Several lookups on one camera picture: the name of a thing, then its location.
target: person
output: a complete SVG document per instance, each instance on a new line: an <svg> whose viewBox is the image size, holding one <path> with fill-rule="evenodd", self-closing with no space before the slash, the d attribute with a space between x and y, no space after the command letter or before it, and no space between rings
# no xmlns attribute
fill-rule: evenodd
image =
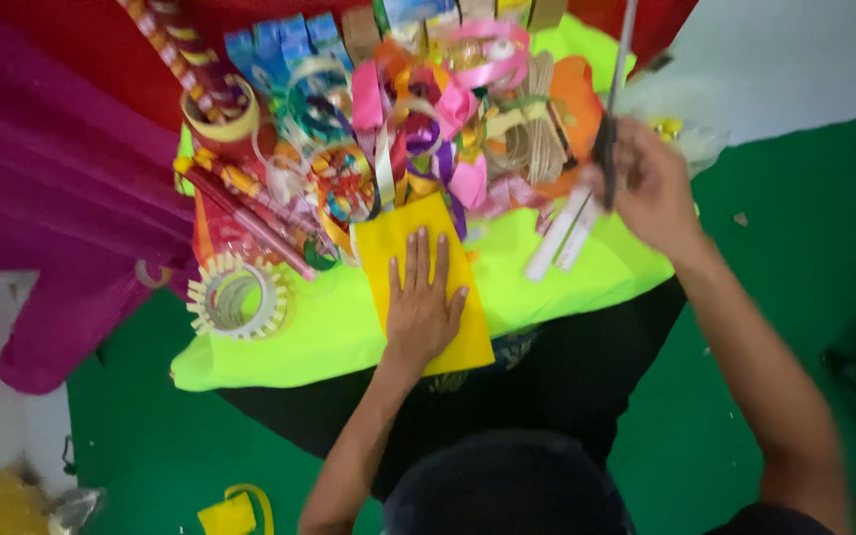
<svg viewBox="0 0 856 535"><path fill-rule="evenodd" d="M685 160L651 129L622 118L614 161L618 179L614 208L642 242L671 260L764 456L758 502L710 533L849 535L847 476L826 401L703 232ZM605 191L598 178L595 169L584 177L602 198ZM429 236L423 227L408 239L404 285L399 282L398 260L392 259L388 266L388 342L371 383L307 498L300 518L304 535L352 532L376 476L383 471L379 469L382 456L399 411L405 411L406 396L427 364L458 333L467 288L458 289L447 300L448 238L441 234L436 239L434 280L429 280ZM541 362L548 360L554 362L556 355ZM531 369L536 366L542 365L530 364ZM567 375L574 375L574 382L588 380L577 377L577 371ZM524 395L544 394L527 391ZM523 425L507 429L491 424L457 444L411 459L387 489L386 532L619 535L634 531L605 469L612 442L597 447L591 441L596 434L609 434L608 423L585 417L576 426L552 426L543 419L523 421ZM612 425L614 436L615 422ZM392 436L399 443L418 439Z"/></svg>

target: wrapping paper roll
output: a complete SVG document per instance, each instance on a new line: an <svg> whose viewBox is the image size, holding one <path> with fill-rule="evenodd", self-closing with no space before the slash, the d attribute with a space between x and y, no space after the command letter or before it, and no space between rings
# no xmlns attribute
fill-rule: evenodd
<svg viewBox="0 0 856 535"><path fill-rule="evenodd" d="M244 91L213 49L186 20L177 0L150 0L149 6L184 59L196 68L199 79L223 115L233 119L243 113L248 101Z"/></svg>
<svg viewBox="0 0 856 535"><path fill-rule="evenodd" d="M153 13L144 7L144 0L118 0L130 15L131 20L137 25L138 30L148 38L151 46L160 55L161 60L170 68L177 81L180 82L184 91L197 103L200 111L207 116L211 123L221 123L222 114L213 106L213 99L207 90L197 79L194 70L187 64L183 55L180 55L173 42L167 37L166 32L161 29L154 18Z"/></svg>

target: red fabric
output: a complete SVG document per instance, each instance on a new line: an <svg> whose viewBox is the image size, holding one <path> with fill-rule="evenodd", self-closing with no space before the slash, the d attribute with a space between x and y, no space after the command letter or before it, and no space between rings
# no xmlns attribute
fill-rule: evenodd
<svg viewBox="0 0 856 535"><path fill-rule="evenodd" d="M669 46L698 0L644 0L633 41L638 66ZM190 19L220 54L222 35L302 12L312 16L364 0L185 0ZM571 0L569 11L619 38L626 0ZM158 125L181 125L181 88L114 0L0 0L0 17L93 85Z"/></svg>

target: yellow felt sheet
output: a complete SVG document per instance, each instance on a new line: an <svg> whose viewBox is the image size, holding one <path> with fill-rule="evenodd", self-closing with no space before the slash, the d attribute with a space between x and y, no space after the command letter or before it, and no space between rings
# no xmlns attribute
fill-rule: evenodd
<svg viewBox="0 0 856 535"><path fill-rule="evenodd" d="M439 193L433 193L422 200L405 205L403 208L379 215L374 221L355 225L355 237L362 257L365 275L372 289L375 312L381 330L385 332L388 317L388 261L398 257L402 285L405 284L405 251L407 238L419 226L428 228L431 245L434 277L434 260L437 254L437 236L445 232L450 244L450 268L448 272L448 298L461 286L468 286L467 302L461 316L461 328L458 336L441 355L434 359L425 370L425 375L462 371L486 366L493 363L493 349L488 334L487 321L484 319L482 301L471 266L464 254L464 248L458 241L455 226L448 216L448 209Z"/></svg>

